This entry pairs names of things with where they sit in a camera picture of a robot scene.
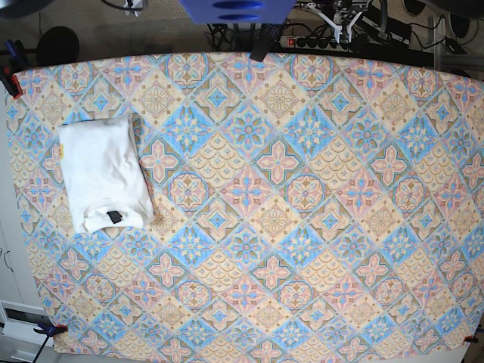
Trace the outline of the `white printed T-shirt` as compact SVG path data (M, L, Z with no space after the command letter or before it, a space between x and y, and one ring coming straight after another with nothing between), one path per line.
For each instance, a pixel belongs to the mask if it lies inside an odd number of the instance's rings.
M126 113L58 126L60 167L77 234L143 228L153 220L135 143L136 116Z

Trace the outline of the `patterned tile tablecloth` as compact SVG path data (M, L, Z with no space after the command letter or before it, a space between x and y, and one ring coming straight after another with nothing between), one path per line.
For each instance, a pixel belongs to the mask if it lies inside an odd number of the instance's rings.
M20 224L58 352L363 362L483 314L483 84L347 57L119 57L19 73ZM65 123L132 115L145 228L76 234Z

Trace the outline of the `orange black table clamp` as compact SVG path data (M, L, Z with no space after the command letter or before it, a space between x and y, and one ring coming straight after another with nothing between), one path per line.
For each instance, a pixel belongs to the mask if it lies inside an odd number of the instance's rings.
M46 335L47 337L54 337L58 334L63 334L68 331L68 327L64 325L51 325L51 324L41 324L38 323L37 327L34 327L33 330L42 335Z

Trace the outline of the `black power strip red switch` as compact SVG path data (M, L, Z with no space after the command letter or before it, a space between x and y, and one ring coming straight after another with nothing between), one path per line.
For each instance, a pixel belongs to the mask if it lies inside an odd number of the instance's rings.
M323 50L344 50L349 51L350 44L348 42L337 43L333 38L323 36L282 36L279 40L279 45L286 49L301 49L308 51L323 51Z

